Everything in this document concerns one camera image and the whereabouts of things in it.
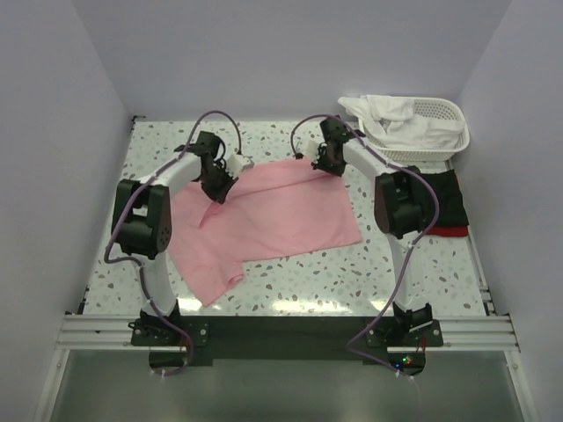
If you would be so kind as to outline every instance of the white laundry basket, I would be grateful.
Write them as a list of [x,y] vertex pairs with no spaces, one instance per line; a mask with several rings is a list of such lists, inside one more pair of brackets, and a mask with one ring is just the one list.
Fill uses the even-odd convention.
[[[416,114],[445,120],[465,120],[464,114],[461,113],[459,107],[447,99],[419,97],[413,97],[413,99],[414,112]],[[469,129],[467,125],[465,125],[464,131],[460,134],[459,138],[457,138],[456,147],[454,149],[387,148],[365,130],[361,120],[359,120],[359,125],[360,130],[366,134],[376,149],[393,161],[446,161],[469,145]]]

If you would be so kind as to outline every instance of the white table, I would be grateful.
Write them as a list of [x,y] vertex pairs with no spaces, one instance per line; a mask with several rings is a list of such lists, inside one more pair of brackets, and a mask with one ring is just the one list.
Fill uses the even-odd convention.
[[[123,178],[138,178],[169,159],[186,142],[192,121],[137,122],[123,165]],[[244,152],[256,163],[291,156],[289,133],[294,121],[240,123]],[[218,133],[230,148],[236,136],[229,122],[210,121],[201,129]],[[321,136],[318,122],[304,124],[298,137]],[[416,164],[423,172],[446,170],[446,163]],[[373,217],[370,182],[347,167],[343,176],[362,242],[288,258],[244,264],[245,278],[205,308],[195,299],[168,259],[170,280],[184,315],[220,316],[374,316],[389,299],[395,283],[391,252]],[[110,234],[108,218],[90,278],[85,314],[134,315],[141,303],[136,269],[130,263],[109,266],[103,249]],[[428,236],[419,243],[424,281],[437,317],[484,316],[478,261],[470,238]],[[119,246],[115,252],[121,252]]]

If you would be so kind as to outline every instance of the cable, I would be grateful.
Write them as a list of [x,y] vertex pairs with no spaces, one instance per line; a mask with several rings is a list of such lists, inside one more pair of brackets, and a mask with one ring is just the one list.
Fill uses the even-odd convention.
[[190,132],[190,135],[187,137],[187,141],[186,141],[186,145],[184,146],[184,148],[181,150],[181,152],[178,155],[178,159],[182,158],[184,156],[184,154],[186,154],[187,151],[187,146],[192,143],[192,138],[194,137],[195,134],[195,130],[197,129],[197,127],[201,124],[201,122],[203,121],[203,119],[205,119],[206,117],[208,117],[210,114],[221,114],[222,116],[226,117],[227,119],[229,119],[229,121],[232,123],[232,125],[235,127],[235,130],[237,131],[237,138],[238,138],[238,152],[237,154],[242,154],[243,153],[243,141],[242,141],[242,137],[240,136],[240,130],[238,130],[238,125],[237,122],[234,121],[232,119],[232,117],[229,116],[229,114],[227,114],[226,112],[222,112],[221,110],[211,110],[209,112],[206,112],[204,114],[202,114],[200,116],[200,118],[194,123],[194,126],[192,127],[192,130]]
[[[127,201],[127,204],[123,208],[123,211],[121,212],[120,218],[118,219],[117,223],[115,224],[115,228],[113,229],[112,235],[110,236],[109,242],[107,243],[106,250],[105,250],[105,253],[104,253],[104,262],[106,262],[107,264],[117,264],[118,262],[130,261],[130,262],[132,262],[133,264],[135,264],[139,267],[139,281],[141,283],[141,290],[143,291],[143,295],[144,295],[145,299],[147,301],[149,301],[150,307],[155,312],[158,319],[164,325],[166,325],[171,330],[176,331],[182,338],[184,338],[186,340],[186,347],[189,349],[189,355],[188,355],[187,362],[182,367],[178,367],[178,368],[176,368],[176,369],[174,369],[170,372],[163,373],[164,376],[170,376],[170,375],[178,374],[181,371],[183,371],[187,366],[189,366],[189,364],[194,359],[194,342],[192,341],[192,339],[190,338],[190,336],[187,332],[185,332],[184,330],[180,329],[179,327],[177,327],[176,325],[174,325],[170,321],[168,321],[166,319],[165,315],[162,313],[162,311],[154,303],[152,296],[150,296],[149,289],[147,289],[147,280],[146,280],[146,274],[145,274],[145,271],[144,271],[143,262],[139,258],[135,258],[135,257],[131,257],[131,256],[119,257],[119,258],[110,258],[110,254],[112,252],[112,248],[113,248],[113,245],[115,244],[117,236],[119,235],[121,227],[123,226],[123,223],[125,222],[125,219],[127,218],[129,211],[133,207],[133,204],[135,203],[137,197],[141,194],[142,191],[144,191],[148,186],[150,186],[150,184],[152,184],[152,182],[154,182],[158,176],[160,176],[162,173],[164,173],[170,167],[175,165],[184,156],[184,154],[186,153],[186,150],[187,150],[187,146],[192,141],[192,137],[194,136],[195,129],[197,129],[197,127],[201,124],[201,122],[203,121],[204,118],[206,118],[207,116],[209,116],[212,113],[218,113],[218,114],[225,116],[235,126],[235,129],[237,130],[237,136],[238,136],[238,153],[241,153],[242,141],[241,141],[240,132],[238,130],[237,123],[229,116],[229,114],[227,114],[225,112],[221,112],[219,110],[212,110],[210,112],[204,113],[194,123],[194,127],[192,127],[192,131],[190,132],[190,135],[187,137],[186,145],[184,146],[182,151],[178,154],[178,156],[176,158],[173,158],[168,163],[164,164],[159,169],[157,169],[155,171],[154,176],[151,176],[146,182],[144,182],[142,185],[140,185],[133,192],[133,194],[131,195],[131,197]],[[226,149],[225,149],[225,145],[224,145],[224,142],[223,142],[223,155],[219,158],[219,160],[223,160],[225,150]]]
[[344,127],[354,136],[354,138],[380,163],[385,164],[385,166],[390,167],[393,170],[396,171],[402,171],[404,173],[406,173],[407,175],[417,179],[430,193],[430,196],[432,197],[432,200],[434,202],[434,206],[435,206],[435,211],[434,211],[434,217],[432,218],[432,221],[430,222],[430,224],[411,242],[411,245],[409,247],[409,250],[406,252],[405,255],[405,260],[403,261],[403,265],[401,266],[401,270],[398,274],[398,278],[397,278],[397,282],[395,283],[395,288],[393,289],[391,296],[389,297],[389,301],[387,301],[387,303],[383,306],[383,308],[379,311],[379,314],[377,314],[377,316],[371,321],[371,323],[369,323],[363,330],[361,330],[360,332],[358,332],[352,339],[350,339],[347,344],[346,344],[346,348],[348,349],[349,352],[357,354],[358,356],[362,356],[363,358],[366,359],[370,359],[373,360],[375,362],[377,362],[380,365],[383,365],[384,367],[389,368],[390,370],[392,370],[393,372],[396,372],[399,375],[403,375],[405,377],[408,377],[409,375],[397,371],[396,368],[394,368],[393,366],[391,366],[388,362],[381,360],[379,358],[377,358],[376,356],[372,356],[371,354],[353,349],[352,346],[354,345],[354,343],[356,341],[358,341],[360,338],[362,338],[363,336],[366,335],[366,333],[369,330],[373,330],[373,327],[381,320],[381,318],[383,317],[384,313],[387,311],[387,309],[391,306],[391,304],[393,303],[393,301],[395,300],[395,297],[397,296],[398,290],[401,286],[401,283],[403,282],[403,278],[405,277],[405,272],[406,272],[406,266],[408,265],[408,261],[411,259],[411,255],[413,255],[413,251],[414,251],[414,246],[435,226],[437,220],[438,220],[438,216],[440,214],[440,203],[438,201],[438,197],[436,196],[434,189],[432,189],[432,186],[430,186],[428,184],[428,182],[426,180],[424,180],[424,178],[422,178],[419,174],[415,173],[414,171],[410,171],[405,167],[401,167],[400,165],[396,165],[394,163],[390,163],[388,160],[386,160],[385,158],[383,158],[378,152],[376,152],[374,149],[372,149],[366,142],[363,141],[363,139],[355,132],[354,129],[352,129],[350,127],[350,125],[348,125],[343,119],[341,119],[339,116],[334,116],[331,114],[314,114],[312,116],[309,116],[303,120],[301,120],[300,122],[298,122],[295,127],[293,128],[293,130],[291,131],[291,136],[289,138],[289,142],[291,143],[291,148],[293,149],[293,153],[296,157],[303,157],[302,154],[297,153],[296,148],[295,148],[295,144],[293,141],[294,135],[296,130],[303,125],[306,121],[308,120],[312,120],[312,119],[316,119],[316,118],[329,118],[329,119],[335,119],[337,120],[339,123],[341,123],[342,125],[344,125]]

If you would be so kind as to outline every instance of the white cloth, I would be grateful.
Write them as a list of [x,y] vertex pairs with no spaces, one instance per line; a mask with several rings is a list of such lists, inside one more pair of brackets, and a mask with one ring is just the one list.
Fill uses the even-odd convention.
[[388,148],[454,149],[465,129],[462,120],[441,120],[414,113],[412,98],[367,95],[338,100],[346,113],[361,119],[366,131]]

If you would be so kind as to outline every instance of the pink towel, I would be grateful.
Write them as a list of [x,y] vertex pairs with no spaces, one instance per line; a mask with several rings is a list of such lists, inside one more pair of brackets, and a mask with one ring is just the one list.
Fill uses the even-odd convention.
[[174,265],[208,306],[244,277],[242,263],[362,240],[341,178],[307,160],[259,164],[223,205],[191,183],[172,200]]

